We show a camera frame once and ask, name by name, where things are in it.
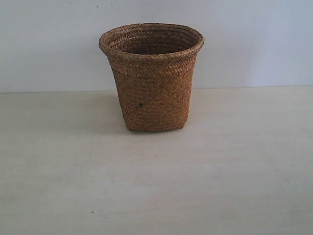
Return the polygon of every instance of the rolled basket rim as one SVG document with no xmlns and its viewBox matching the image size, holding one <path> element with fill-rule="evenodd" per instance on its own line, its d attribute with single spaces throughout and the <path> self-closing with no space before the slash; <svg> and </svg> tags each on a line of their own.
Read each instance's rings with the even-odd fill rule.
<svg viewBox="0 0 313 235">
<path fill-rule="evenodd" d="M 135 53 L 129 53 L 129 52 L 123 52 L 120 50 L 112 49 L 105 45 L 103 41 L 112 33 L 118 33 L 121 30 L 127 30 L 127 29 L 133 29 L 136 28 L 137 26 L 177 26 L 177 27 L 183 27 L 185 29 L 188 29 L 190 32 L 192 32 L 194 35 L 199 37 L 199 41 L 192 47 L 177 51 L 177 52 L 171 52 L 171 53 L 165 53 L 165 54 L 135 54 Z M 172 60 L 172 59 L 177 59 L 177 58 L 182 58 L 182 57 L 188 57 L 191 56 L 192 54 L 197 54 L 200 49 L 202 48 L 204 44 L 204 37 L 202 36 L 201 33 L 199 33 L 197 30 L 194 28 L 191 28 L 186 25 L 182 24 L 174 24 L 174 23 L 134 23 L 134 24 L 128 24 L 120 27 L 116 27 L 111 29 L 110 31 L 105 32 L 104 34 L 101 35 L 99 39 L 99 47 L 103 51 L 103 53 L 106 56 L 112 56 L 112 57 L 119 57 L 124 60 L 140 60 L 140 61 L 146 61 L 146 60 Z"/>
</svg>

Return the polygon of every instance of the brown basket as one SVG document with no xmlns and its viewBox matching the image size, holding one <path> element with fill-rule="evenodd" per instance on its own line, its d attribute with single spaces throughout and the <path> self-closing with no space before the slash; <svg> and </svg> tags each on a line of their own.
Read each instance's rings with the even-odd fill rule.
<svg viewBox="0 0 313 235">
<path fill-rule="evenodd" d="M 183 25 L 144 23 L 103 34 L 100 49 L 113 71 L 126 126 L 159 132 L 184 127 L 203 36 Z"/>
</svg>

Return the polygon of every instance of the basket opening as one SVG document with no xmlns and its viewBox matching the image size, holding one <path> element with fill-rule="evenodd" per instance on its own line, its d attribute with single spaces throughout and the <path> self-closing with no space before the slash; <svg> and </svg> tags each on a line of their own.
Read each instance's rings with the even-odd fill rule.
<svg viewBox="0 0 313 235">
<path fill-rule="evenodd" d="M 116 32 L 104 44 L 121 52 L 155 55 L 183 51 L 195 46 L 200 40 L 200 35 L 186 29 L 160 27 Z"/>
</svg>

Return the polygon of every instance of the table surface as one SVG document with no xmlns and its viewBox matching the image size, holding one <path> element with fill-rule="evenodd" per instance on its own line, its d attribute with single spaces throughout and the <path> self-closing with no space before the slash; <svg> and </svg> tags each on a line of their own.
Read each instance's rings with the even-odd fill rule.
<svg viewBox="0 0 313 235">
<path fill-rule="evenodd" d="M 311 235 L 313 87 L 193 90 L 140 134 L 115 92 L 0 94 L 1 235 Z"/>
</svg>

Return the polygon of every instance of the white wall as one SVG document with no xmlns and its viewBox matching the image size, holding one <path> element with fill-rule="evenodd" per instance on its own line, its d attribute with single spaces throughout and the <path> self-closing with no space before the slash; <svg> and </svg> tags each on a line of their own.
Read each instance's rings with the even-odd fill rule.
<svg viewBox="0 0 313 235">
<path fill-rule="evenodd" d="M 98 39 L 144 22 L 205 36 L 194 88 L 313 84 L 312 0 L 2 0 L 0 92 L 114 90 Z"/>
</svg>

